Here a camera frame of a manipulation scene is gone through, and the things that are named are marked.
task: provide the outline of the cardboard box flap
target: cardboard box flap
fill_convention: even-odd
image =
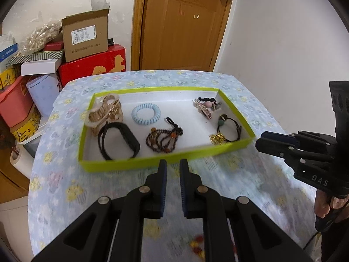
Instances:
[[[62,26],[74,24],[76,22],[85,21],[88,19],[94,19],[99,17],[107,17],[109,13],[109,9],[102,9],[98,11],[90,11],[81,14],[76,14],[72,16],[68,16],[62,19]]]

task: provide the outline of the blue coil hair tie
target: blue coil hair tie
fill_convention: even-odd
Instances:
[[[139,112],[143,108],[153,109],[154,110],[154,117],[151,118],[151,119],[139,118],[137,116],[137,112]],[[135,123],[137,123],[139,125],[149,125],[149,124],[155,123],[156,121],[158,121],[160,119],[161,111],[160,111],[160,108],[156,104],[153,104],[153,103],[143,103],[143,104],[137,105],[132,110],[131,116],[132,116],[132,119],[135,121]]]

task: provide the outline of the white wall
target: white wall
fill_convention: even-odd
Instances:
[[[109,38],[126,48],[126,69],[130,69],[131,30],[134,0],[110,2]],[[42,22],[91,11],[91,0],[17,0],[2,24],[3,33],[13,33],[20,41]]]
[[[349,80],[349,33],[328,0],[234,0],[215,71],[238,78],[289,132],[334,135],[328,82]]]

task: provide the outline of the tile floor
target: tile floor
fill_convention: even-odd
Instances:
[[[21,262],[33,258],[27,210],[28,196],[0,204],[0,236]]]

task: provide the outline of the blue trash can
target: blue trash can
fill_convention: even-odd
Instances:
[[[59,95],[57,75],[41,75],[29,81],[27,88],[42,117],[48,118]]]

